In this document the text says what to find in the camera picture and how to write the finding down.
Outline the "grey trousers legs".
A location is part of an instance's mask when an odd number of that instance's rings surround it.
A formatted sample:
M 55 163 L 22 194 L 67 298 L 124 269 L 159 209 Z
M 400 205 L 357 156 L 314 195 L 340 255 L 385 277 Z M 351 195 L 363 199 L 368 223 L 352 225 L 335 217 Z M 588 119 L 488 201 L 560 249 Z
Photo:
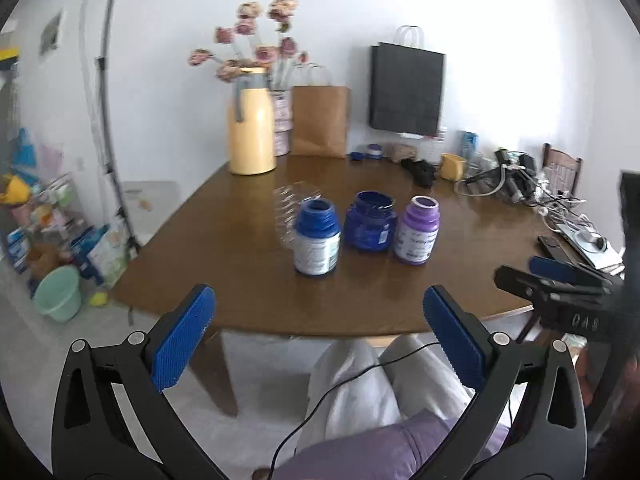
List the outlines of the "grey trousers legs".
M 444 354 L 416 335 L 401 335 L 382 352 L 365 339 L 341 339 L 311 372 L 306 415 L 296 450 L 404 422 L 427 410 L 458 419 L 474 390 L 465 387 Z

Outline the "white leaning board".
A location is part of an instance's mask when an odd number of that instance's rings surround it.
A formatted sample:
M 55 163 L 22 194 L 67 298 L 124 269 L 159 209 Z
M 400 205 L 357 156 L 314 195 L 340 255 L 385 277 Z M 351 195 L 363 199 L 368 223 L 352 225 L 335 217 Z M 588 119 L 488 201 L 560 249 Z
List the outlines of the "white leaning board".
M 149 243 L 181 204 L 176 181 L 124 181 L 122 192 L 134 236 L 141 246 Z

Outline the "purple open bottle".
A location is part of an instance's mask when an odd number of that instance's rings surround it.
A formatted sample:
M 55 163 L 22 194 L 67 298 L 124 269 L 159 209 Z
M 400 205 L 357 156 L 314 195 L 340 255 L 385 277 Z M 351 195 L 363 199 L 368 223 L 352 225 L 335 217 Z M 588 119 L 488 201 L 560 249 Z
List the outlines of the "purple open bottle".
M 439 231 L 439 203 L 431 196 L 413 196 L 402 214 L 394 243 L 394 253 L 414 266 L 431 257 Z

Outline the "blue white carton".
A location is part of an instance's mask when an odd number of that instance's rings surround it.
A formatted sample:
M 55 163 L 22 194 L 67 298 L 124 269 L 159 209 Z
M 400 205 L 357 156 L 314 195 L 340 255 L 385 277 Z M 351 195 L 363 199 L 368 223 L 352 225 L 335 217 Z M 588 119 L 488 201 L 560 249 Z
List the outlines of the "blue white carton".
M 476 154 L 478 135 L 474 132 L 462 131 L 460 139 L 460 155 L 466 160 L 472 160 Z

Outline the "blue white package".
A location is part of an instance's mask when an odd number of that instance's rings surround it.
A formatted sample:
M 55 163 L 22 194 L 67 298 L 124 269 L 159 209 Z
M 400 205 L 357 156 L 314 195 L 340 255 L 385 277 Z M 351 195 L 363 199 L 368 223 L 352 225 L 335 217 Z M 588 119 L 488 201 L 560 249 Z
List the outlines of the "blue white package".
M 124 222 L 115 218 L 102 228 L 89 226 L 72 240 L 70 254 L 82 278 L 113 288 L 128 266 L 128 231 Z

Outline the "dark blue open jar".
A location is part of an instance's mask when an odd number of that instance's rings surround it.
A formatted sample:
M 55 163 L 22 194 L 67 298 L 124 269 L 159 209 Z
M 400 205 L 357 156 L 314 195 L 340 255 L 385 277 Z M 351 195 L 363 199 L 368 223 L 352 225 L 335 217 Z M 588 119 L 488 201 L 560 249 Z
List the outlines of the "dark blue open jar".
M 362 252 L 386 252 L 397 226 L 395 201 L 385 193 L 361 191 L 346 212 L 345 243 Z

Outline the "pink artificial flowers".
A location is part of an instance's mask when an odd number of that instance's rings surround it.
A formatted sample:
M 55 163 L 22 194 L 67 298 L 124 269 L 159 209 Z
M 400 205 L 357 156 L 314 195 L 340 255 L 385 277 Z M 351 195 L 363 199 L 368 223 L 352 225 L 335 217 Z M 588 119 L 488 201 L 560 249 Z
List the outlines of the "pink artificial flowers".
M 235 23 L 218 26 L 213 32 L 216 46 L 232 49 L 230 58 L 199 48 L 191 51 L 186 62 L 192 67 L 214 63 L 216 77 L 226 84 L 250 70 L 263 70 L 271 90 L 286 90 L 294 72 L 310 65 L 309 53 L 290 35 L 298 7 L 297 0 L 272 0 L 267 9 L 258 1 L 243 2 L 235 11 Z M 263 15 L 276 25 L 274 44 L 260 36 L 259 19 Z

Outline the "wooden chair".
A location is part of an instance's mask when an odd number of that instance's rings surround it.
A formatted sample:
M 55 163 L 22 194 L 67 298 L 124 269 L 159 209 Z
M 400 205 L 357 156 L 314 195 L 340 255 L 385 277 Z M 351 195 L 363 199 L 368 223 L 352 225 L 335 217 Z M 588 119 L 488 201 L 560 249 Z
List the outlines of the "wooden chair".
M 582 172 L 581 158 L 574 158 L 545 143 L 542 147 L 542 170 L 548 177 L 552 192 L 576 195 Z

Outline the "black tripod stand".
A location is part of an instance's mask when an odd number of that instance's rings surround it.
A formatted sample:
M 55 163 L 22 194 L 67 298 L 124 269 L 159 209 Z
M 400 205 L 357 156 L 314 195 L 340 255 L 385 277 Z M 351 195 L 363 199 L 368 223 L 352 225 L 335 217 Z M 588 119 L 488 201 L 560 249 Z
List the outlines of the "black tripod stand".
M 141 245 L 134 234 L 134 227 L 126 207 L 125 194 L 122 190 L 116 166 L 116 157 L 112 139 L 112 124 L 110 102 L 108 102 L 108 69 L 110 68 L 110 42 L 115 0 L 106 0 L 104 20 L 101 34 L 100 54 L 96 58 L 98 70 L 98 98 L 101 119 L 102 141 L 104 146 L 105 174 L 111 180 L 116 200 L 116 216 L 124 222 L 126 228 L 126 255 L 129 261 L 136 258 Z

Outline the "blue white-labelled bottle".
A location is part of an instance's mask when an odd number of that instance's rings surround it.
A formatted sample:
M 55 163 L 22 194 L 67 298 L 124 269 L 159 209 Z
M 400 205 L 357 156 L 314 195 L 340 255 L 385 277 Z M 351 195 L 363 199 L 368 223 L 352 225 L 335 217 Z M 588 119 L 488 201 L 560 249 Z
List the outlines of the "blue white-labelled bottle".
M 304 200 L 294 224 L 294 266 L 307 276 L 331 273 L 337 264 L 341 226 L 333 203 L 326 198 Z

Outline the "black paper bag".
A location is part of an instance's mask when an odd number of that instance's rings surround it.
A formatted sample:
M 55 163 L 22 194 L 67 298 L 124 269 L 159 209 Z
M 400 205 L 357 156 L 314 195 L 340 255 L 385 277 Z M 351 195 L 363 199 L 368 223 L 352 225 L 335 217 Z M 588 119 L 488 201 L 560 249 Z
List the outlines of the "black paper bag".
M 445 55 L 424 48 L 416 25 L 396 29 L 391 42 L 370 50 L 368 124 L 375 130 L 437 136 Z

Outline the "cluttered storage shelf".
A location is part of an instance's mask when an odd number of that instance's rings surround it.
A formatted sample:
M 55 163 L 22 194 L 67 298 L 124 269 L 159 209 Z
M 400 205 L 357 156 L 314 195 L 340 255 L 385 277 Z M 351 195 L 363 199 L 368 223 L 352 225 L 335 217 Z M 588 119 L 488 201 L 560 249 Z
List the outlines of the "cluttered storage shelf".
M 88 221 L 60 150 L 19 128 L 1 155 L 1 241 L 14 270 L 38 283 L 73 262 L 70 246 Z

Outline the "brown paper bag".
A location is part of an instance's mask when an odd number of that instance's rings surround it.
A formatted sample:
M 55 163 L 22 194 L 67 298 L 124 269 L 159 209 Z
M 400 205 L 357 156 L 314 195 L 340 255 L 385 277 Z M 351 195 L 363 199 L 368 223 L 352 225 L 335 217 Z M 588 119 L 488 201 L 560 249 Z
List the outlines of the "brown paper bag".
M 291 154 L 344 158 L 349 132 L 350 89 L 332 84 L 326 66 L 306 64 L 306 79 L 291 91 Z

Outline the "yellow thermos jug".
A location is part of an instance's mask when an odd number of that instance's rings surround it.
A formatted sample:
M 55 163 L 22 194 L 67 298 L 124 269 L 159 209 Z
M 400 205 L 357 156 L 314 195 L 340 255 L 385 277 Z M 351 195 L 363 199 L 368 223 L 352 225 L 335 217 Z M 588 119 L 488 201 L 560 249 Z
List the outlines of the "yellow thermos jug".
M 232 174 L 257 176 L 277 166 L 274 110 L 265 67 L 242 67 L 234 80 L 228 148 Z

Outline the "blue bottle lid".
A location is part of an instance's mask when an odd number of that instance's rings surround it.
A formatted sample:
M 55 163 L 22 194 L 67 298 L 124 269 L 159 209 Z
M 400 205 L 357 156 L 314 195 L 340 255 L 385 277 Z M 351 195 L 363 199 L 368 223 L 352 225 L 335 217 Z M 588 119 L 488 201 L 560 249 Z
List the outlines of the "blue bottle lid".
M 349 159 L 352 162 L 363 162 L 367 159 L 367 154 L 363 152 L 351 152 L 349 154 Z

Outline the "clear plastic cup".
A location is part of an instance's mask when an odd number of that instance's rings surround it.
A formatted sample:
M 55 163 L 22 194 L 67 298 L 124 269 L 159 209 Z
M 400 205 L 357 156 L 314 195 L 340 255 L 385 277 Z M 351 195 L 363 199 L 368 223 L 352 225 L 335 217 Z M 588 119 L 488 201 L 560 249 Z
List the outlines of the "clear plastic cup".
M 273 193 L 274 224 L 281 244 L 288 249 L 294 242 L 294 226 L 300 206 L 305 200 L 316 200 L 320 190 L 305 181 L 298 181 L 276 188 Z

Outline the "pink patterned vase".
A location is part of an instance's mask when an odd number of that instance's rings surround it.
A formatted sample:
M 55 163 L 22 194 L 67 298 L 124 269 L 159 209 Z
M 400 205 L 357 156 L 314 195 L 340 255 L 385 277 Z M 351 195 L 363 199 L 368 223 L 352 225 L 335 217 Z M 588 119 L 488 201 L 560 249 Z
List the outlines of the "pink patterned vase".
M 291 91 L 273 91 L 271 96 L 274 117 L 274 154 L 280 157 L 290 152 L 290 137 L 293 129 Z

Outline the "green plastic basin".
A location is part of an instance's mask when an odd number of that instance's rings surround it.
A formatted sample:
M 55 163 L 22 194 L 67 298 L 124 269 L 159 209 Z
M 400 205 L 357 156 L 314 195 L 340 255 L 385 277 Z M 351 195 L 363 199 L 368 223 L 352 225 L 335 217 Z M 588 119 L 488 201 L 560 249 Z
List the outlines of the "green plastic basin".
M 82 305 L 80 275 L 74 266 L 60 266 L 38 285 L 34 295 L 37 312 L 57 323 L 66 323 Z

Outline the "yellow mug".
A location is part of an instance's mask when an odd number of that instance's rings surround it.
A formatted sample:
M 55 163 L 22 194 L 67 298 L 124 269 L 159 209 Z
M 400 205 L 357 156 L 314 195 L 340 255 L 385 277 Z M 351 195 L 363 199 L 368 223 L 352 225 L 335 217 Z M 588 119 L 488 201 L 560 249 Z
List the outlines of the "yellow mug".
M 457 182 L 464 178 L 466 159 L 462 156 L 442 153 L 440 156 L 439 175 L 447 181 Z

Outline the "black glove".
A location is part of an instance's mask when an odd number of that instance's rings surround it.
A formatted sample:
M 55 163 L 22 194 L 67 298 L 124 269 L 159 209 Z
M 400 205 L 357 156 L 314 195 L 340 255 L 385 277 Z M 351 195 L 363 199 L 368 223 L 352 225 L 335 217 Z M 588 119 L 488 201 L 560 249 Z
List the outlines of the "black glove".
M 404 158 L 400 166 L 408 171 L 413 183 L 420 188 L 431 188 L 436 181 L 436 168 L 424 159 Z

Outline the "purple bottle lid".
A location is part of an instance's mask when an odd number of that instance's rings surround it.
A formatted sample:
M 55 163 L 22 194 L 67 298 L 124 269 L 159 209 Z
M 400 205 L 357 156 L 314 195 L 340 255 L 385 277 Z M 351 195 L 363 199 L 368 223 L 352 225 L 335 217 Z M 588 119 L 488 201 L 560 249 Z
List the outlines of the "purple bottle lid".
M 367 158 L 370 159 L 382 159 L 384 152 L 380 144 L 369 144 L 367 146 Z

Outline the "purple cushion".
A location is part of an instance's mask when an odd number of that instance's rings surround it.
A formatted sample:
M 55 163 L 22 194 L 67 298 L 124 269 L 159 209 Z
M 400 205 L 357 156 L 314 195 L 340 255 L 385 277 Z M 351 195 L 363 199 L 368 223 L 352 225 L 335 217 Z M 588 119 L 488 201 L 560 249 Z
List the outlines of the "purple cushion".
M 399 424 L 327 440 L 296 453 L 276 479 L 408 479 L 431 457 L 456 420 L 423 410 Z

